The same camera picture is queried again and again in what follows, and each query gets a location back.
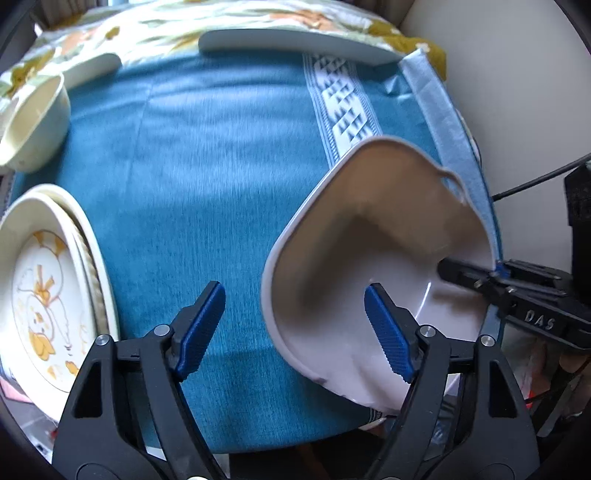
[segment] light blue cloth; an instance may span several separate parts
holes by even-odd
[[[423,112],[441,164],[460,174],[474,207],[484,221],[497,259],[501,260],[501,231],[492,207],[492,199],[472,146],[466,142],[466,131],[447,90],[421,50],[404,57],[398,67]],[[497,311],[498,308],[494,305],[488,307],[480,334],[502,340],[503,331]]]
[[[408,62],[425,61],[415,57]],[[437,117],[425,115],[419,94],[396,65],[295,53],[192,54],[126,67],[70,92],[63,149],[40,172],[19,175],[13,198],[50,182],[79,201],[124,338],[171,321],[209,280],[225,286],[226,312],[183,383],[212,451],[328,437],[375,412],[281,359],[262,321],[259,285],[274,241],[329,166],[361,138],[402,137],[464,178],[495,233],[463,130],[450,143],[449,125],[428,121]],[[434,109],[455,115],[449,99],[436,100]],[[446,164],[455,151],[461,161]]]

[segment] stacked plates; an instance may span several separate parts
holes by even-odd
[[[97,335],[119,339],[95,234],[55,185],[21,196],[0,223],[0,355],[5,371],[59,420]]]

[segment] black clamp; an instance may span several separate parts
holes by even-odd
[[[366,290],[365,310],[392,371],[412,382],[368,480],[521,480],[538,468],[528,411],[492,337],[466,342],[419,326],[380,284]],[[447,376],[454,373],[462,376],[452,433],[443,455],[424,462]]]
[[[207,448],[180,382],[198,369],[225,308],[210,282],[196,303],[143,338],[98,337],[61,417],[53,466],[67,480],[186,480],[226,477]],[[379,284],[365,308],[394,373],[411,384],[400,416],[366,480],[524,480],[538,466],[529,415],[513,373],[489,336],[448,339],[420,326]],[[146,452],[125,376],[140,372],[166,461]],[[453,434],[444,454],[424,462],[447,376],[461,373]]]
[[[489,271],[451,258],[439,262],[437,273],[482,294],[502,320],[573,352],[591,352],[591,309],[577,298],[570,274],[518,260]]]

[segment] plate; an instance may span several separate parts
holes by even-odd
[[[51,160],[70,128],[70,99],[61,74],[36,76],[20,95],[0,140],[0,165],[34,172]]]
[[[379,282],[419,325],[474,341],[486,303],[439,279],[444,257],[495,267],[462,181],[399,138],[362,141],[320,181],[269,253],[261,284],[269,335],[305,377],[395,414],[409,385],[392,372],[365,314],[365,289]],[[456,379],[449,376],[446,391]]]
[[[105,308],[106,321],[108,333],[113,337],[115,341],[118,341],[119,336],[119,320],[117,315],[117,308],[113,297],[113,290],[111,288],[111,282],[105,267],[103,256],[100,253],[98,241],[96,240],[95,233],[84,213],[82,207],[78,204],[76,199],[63,188],[45,183],[33,187],[26,194],[44,194],[56,202],[74,222],[77,230],[82,236],[82,245],[87,247],[87,253],[90,256],[90,261],[87,260],[88,267],[96,271],[96,276],[90,273],[91,281],[89,285],[95,290],[100,290],[100,296]],[[98,278],[98,286],[92,278]],[[102,331],[103,326],[98,325],[99,331]]]
[[[63,73],[67,90],[114,72],[121,67],[121,59],[115,53],[102,53],[70,67]]]
[[[94,315],[71,220],[30,193],[0,223],[2,361],[26,395],[59,420],[96,337]]]

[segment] bowl rim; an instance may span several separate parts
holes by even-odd
[[[73,232],[71,231],[72,227],[68,224],[68,222],[71,222],[71,220],[67,213],[64,212],[56,202],[45,195],[38,193],[25,194],[18,198],[7,210],[6,214],[2,218],[2,221],[0,222],[0,232],[2,231],[2,228],[4,227],[5,222],[9,216],[13,215],[14,211],[18,209],[20,205],[31,201],[42,203],[45,208],[51,212],[60,225],[60,229],[63,232],[64,241],[70,250],[72,263],[76,272],[76,278],[78,279],[83,315],[85,318],[90,319],[92,331],[89,332],[89,338],[92,338],[92,341],[94,341],[96,337],[96,326],[93,321],[94,314],[92,310],[92,304],[90,302],[90,293],[88,292],[88,286],[86,284],[82,260],[73,238]],[[7,363],[11,368],[11,371],[14,373],[16,381],[26,393],[26,395],[31,399],[31,401],[50,418],[59,421],[64,406],[66,405],[69,392],[65,392],[51,384],[49,380],[47,380],[33,364],[31,358],[24,348],[17,348],[16,351],[15,349],[7,348],[7,343],[13,339],[13,335],[18,335],[18,332],[15,330],[15,328],[16,327],[9,322],[9,318],[0,319],[0,347],[2,348],[2,351],[12,351],[10,356],[11,361]]]
[[[33,126],[30,128],[30,130],[29,130],[28,134],[25,136],[25,138],[14,149],[14,153],[10,156],[10,158],[2,158],[2,157],[0,157],[0,166],[7,166],[12,161],[12,159],[22,149],[22,147],[24,146],[24,144],[27,143],[27,141],[31,138],[31,136],[35,132],[35,129],[37,129],[37,127],[39,126],[39,124],[45,119],[45,117],[47,116],[47,112],[55,104],[57,97],[60,96],[61,93],[62,93],[62,91],[64,90],[64,76],[63,76],[63,74],[62,73],[59,73],[59,74],[56,74],[56,75],[48,75],[47,78],[45,78],[39,85],[37,85],[35,87],[35,89],[29,95],[27,95],[27,97],[25,97],[25,99],[20,104],[18,104],[17,107],[12,112],[12,115],[10,116],[10,118],[8,120],[6,129],[4,130],[4,135],[0,139],[0,151],[2,151],[2,146],[6,143],[5,142],[5,139],[7,137],[7,133],[10,130],[10,128],[12,127],[12,123],[14,122],[14,119],[16,118],[16,116],[29,103],[29,101],[31,101],[33,99],[34,95],[39,92],[39,90],[40,90],[40,88],[42,86],[44,86],[46,83],[48,83],[48,82],[50,82],[52,80],[55,80],[55,79],[59,79],[59,83],[58,83],[58,85],[56,87],[56,91],[53,93],[53,95],[51,96],[51,99],[47,103],[47,106],[40,113],[39,117],[37,118],[37,121],[35,121],[35,123],[33,124]]]
[[[277,238],[277,240],[273,244],[273,247],[271,248],[269,255],[267,256],[267,260],[265,262],[263,273],[261,275],[261,313],[263,316],[265,327],[267,329],[267,332],[269,333],[269,336],[271,337],[273,345],[275,346],[276,350],[280,353],[280,355],[284,358],[284,360],[291,367],[293,367],[295,370],[297,370],[299,373],[301,373],[305,377],[307,377],[307,378],[311,379],[312,381],[319,383],[321,385],[324,385],[325,383],[327,383],[328,379],[323,377],[322,375],[319,375],[317,372],[314,372],[308,365],[304,364],[304,362],[300,358],[298,358],[297,356],[295,356],[292,353],[291,349],[287,346],[285,339],[279,330],[279,327],[277,326],[277,320],[275,318],[274,308],[273,308],[273,304],[272,304],[273,278],[275,275],[275,269],[277,267],[277,261],[279,260],[279,257],[281,255],[285,245],[287,244],[288,240],[293,235],[296,227],[299,225],[302,218],[306,215],[308,210],[310,210],[312,208],[312,206],[315,204],[317,198],[322,194],[324,189],[331,183],[332,179],[338,174],[338,172],[342,168],[345,167],[345,165],[348,163],[348,161],[353,156],[355,156],[355,154],[359,150],[361,150],[362,148],[365,148],[366,145],[374,143],[374,142],[393,142],[396,144],[402,144],[402,145],[410,148],[411,150],[415,151],[418,155],[423,157],[425,160],[427,160],[434,168],[436,168],[440,172],[440,174],[442,176],[445,176],[447,178],[454,180],[455,182],[457,182],[459,184],[459,186],[463,189],[464,192],[467,192],[464,182],[454,171],[449,170],[448,168],[442,167],[441,165],[438,165],[427,153],[420,150],[418,147],[416,147],[412,143],[410,143],[400,137],[396,137],[394,135],[377,135],[377,136],[362,140],[361,142],[357,143],[353,148],[351,148],[351,150],[349,150],[347,152],[347,154],[333,168],[331,168],[324,175],[324,177],[318,182],[316,187],[308,195],[306,200],[304,200],[304,202],[300,205],[300,207],[297,209],[296,213],[290,219],[289,223],[287,223],[287,225],[285,226],[285,228],[283,229],[283,231],[281,232],[281,234],[279,235],[279,237]],[[476,215],[476,217],[482,227],[482,230],[486,234],[486,238],[488,240],[488,244],[491,249],[491,259],[492,259],[491,268],[494,269],[495,255],[493,252],[491,237],[488,233],[488,230],[485,227],[485,223],[482,220],[482,217],[481,217],[479,211],[475,208],[472,200],[470,199],[470,197],[467,194],[463,197],[462,200],[458,199],[457,201],[464,203],[466,206],[470,207],[472,209],[472,211],[474,212],[474,214]],[[486,317],[486,312],[484,313],[484,315],[482,317],[482,323],[484,323],[485,317]],[[344,396],[345,398],[349,398],[349,396],[343,392],[341,392],[341,393],[335,392],[335,393],[339,394],[341,396]]]

